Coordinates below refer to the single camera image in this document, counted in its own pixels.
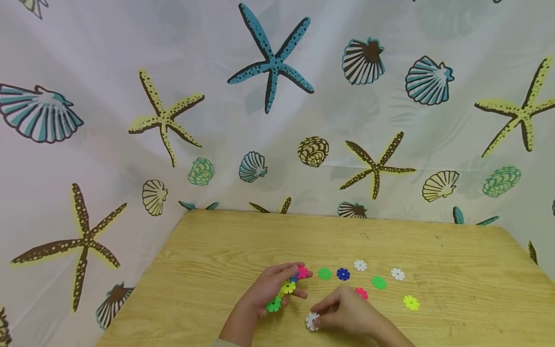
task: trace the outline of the fabric backdrop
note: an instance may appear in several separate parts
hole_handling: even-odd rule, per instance
[[[555,278],[553,13],[3,0],[0,346],[94,346],[193,208],[493,224]]]

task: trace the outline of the scallop shell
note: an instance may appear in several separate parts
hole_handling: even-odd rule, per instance
[[[194,185],[208,185],[214,176],[214,166],[206,158],[197,158],[193,162],[187,179]]]
[[[439,66],[428,56],[417,60],[408,70],[405,89],[408,97],[422,105],[439,105],[449,100],[449,82],[453,69],[444,63]]]
[[[0,113],[4,121],[28,139],[55,143],[70,138],[83,121],[59,93],[35,86],[34,91],[0,84]]]
[[[267,173],[268,167],[264,166],[264,156],[260,153],[249,152],[241,160],[239,178],[243,181],[252,183],[258,177],[264,177]]]
[[[357,86],[371,84],[384,74],[385,68],[380,53],[384,48],[380,41],[368,37],[366,42],[357,39],[349,41],[343,53],[343,74]]]
[[[513,188],[520,180],[520,177],[521,171],[514,166],[495,170],[486,179],[482,192],[491,198],[498,198],[501,194]]]
[[[150,215],[162,214],[166,195],[168,190],[164,188],[164,183],[157,179],[148,180],[143,184],[143,205]]]
[[[134,287],[126,288],[124,283],[116,284],[112,290],[106,293],[106,300],[98,307],[97,323],[106,330],[115,318],[115,315],[122,308],[127,298],[133,292]]]
[[[447,198],[457,188],[455,182],[459,177],[456,171],[440,171],[433,174],[422,186],[422,197],[429,203],[441,197]]]
[[[351,204],[345,201],[337,207],[337,214],[340,217],[346,218],[366,218],[366,211],[368,210],[362,205],[357,203]]]
[[[6,310],[3,306],[0,306],[0,347],[8,347],[10,343],[12,343],[12,337],[9,335]]]
[[[299,159],[310,167],[319,167],[330,151],[329,143],[318,136],[307,137],[299,144]]]

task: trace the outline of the blue striped shell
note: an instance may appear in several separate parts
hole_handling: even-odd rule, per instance
[[[208,185],[213,176],[214,166],[212,163],[206,158],[197,158],[193,162],[187,179],[194,185]]]
[[[17,132],[38,143],[55,143],[70,138],[83,121],[63,95],[41,86],[34,91],[0,84],[0,114]]]
[[[379,40],[368,37],[366,42],[357,39],[349,41],[343,51],[343,75],[351,85],[371,84],[384,74],[385,67],[380,53],[384,48]]]
[[[268,173],[268,167],[264,166],[264,156],[258,152],[249,152],[241,160],[239,166],[239,178],[245,182],[252,183],[258,177],[264,177]]]
[[[449,100],[449,82],[453,69],[444,63],[439,66],[428,56],[417,60],[408,70],[405,89],[408,97],[422,105],[439,105]]]

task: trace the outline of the brown starfish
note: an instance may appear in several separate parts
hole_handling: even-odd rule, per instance
[[[551,68],[552,60],[552,57],[547,57],[538,66],[522,106],[504,99],[483,99],[478,100],[474,104],[476,108],[482,111],[502,114],[511,119],[501,130],[499,130],[493,140],[491,140],[490,144],[482,154],[482,158],[488,156],[518,125],[521,126],[522,141],[524,142],[526,151],[531,152],[534,149],[534,129],[532,126],[532,117],[538,113],[555,108],[555,98],[549,99],[541,104],[536,103],[536,99],[542,90],[543,82],[545,81],[546,76],[549,73],[549,69]]]
[[[118,207],[114,212],[110,213],[106,218],[98,223],[96,227],[90,229],[89,213],[87,212],[83,194],[81,193],[81,189],[77,183],[72,184],[72,191],[73,213],[75,221],[79,223],[81,237],[78,239],[54,241],[31,248],[27,252],[13,259],[12,264],[30,263],[32,261],[42,262],[53,258],[60,253],[81,248],[81,256],[79,257],[79,262],[77,263],[74,281],[75,285],[73,287],[73,311],[75,312],[79,306],[79,300],[83,290],[85,271],[87,269],[87,255],[89,250],[93,251],[93,254],[101,260],[107,261],[108,264],[111,264],[113,267],[119,267],[119,261],[116,259],[115,255],[95,239],[97,239],[104,231],[106,231],[106,229],[108,229],[108,227],[110,227],[112,223],[115,222],[118,215],[125,209],[125,207],[127,207],[127,203]]]
[[[356,143],[351,142],[351,141],[345,141],[347,146],[364,163],[366,163],[370,166],[370,170],[363,171],[360,174],[354,176],[353,178],[348,180],[347,183],[342,185],[339,189],[348,188],[348,187],[352,186],[353,184],[355,184],[356,182],[363,179],[364,177],[373,173],[374,174],[374,188],[372,190],[372,200],[376,200],[376,198],[378,197],[378,191],[380,190],[380,172],[381,171],[388,172],[388,173],[395,173],[395,174],[402,174],[402,173],[408,173],[408,172],[416,171],[415,169],[411,169],[411,168],[401,169],[401,168],[394,168],[394,167],[385,166],[385,164],[387,163],[389,158],[391,158],[391,156],[393,155],[393,153],[395,152],[395,150],[397,149],[397,147],[401,143],[401,140],[403,140],[404,135],[405,134],[403,132],[399,132],[393,138],[393,140],[391,141],[389,146],[387,146],[387,149],[385,150],[384,154],[382,155],[382,157],[380,158],[380,160],[377,163],[375,163],[372,160],[372,158],[368,155],[368,153],[366,153],[366,151],[363,150],[359,145],[357,145]]]
[[[254,208],[257,211],[260,211],[262,213],[270,213],[270,211],[268,211],[267,209],[265,209],[264,207],[257,205],[255,203],[249,203],[249,205],[252,206],[252,208]],[[285,202],[283,203],[283,205],[281,206],[281,214],[286,214],[287,210],[289,209],[289,205],[291,205],[291,198],[287,198],[285,199]]]
[[[12,342],[12,337],[9,336],[8,320],[6,319],[6,311],[4,307],[0,306],[0,347],[8,347]]]

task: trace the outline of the conch shell print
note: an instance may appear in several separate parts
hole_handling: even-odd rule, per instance
[[[329,143],[318,136],[307,137],[299,145],[299,159],[305,165],[319,167],[330,152]]]
[[[495,170],[486,179],[482,192],[490,198],[498,198],[501,194],[513,188],[520,180],[520,177],[521,171],[514,166]]]
[[[193,162],[187,179],[194,185],[208,185],[213,176],[214,166],[212,162],[205,158],[197,158]]]

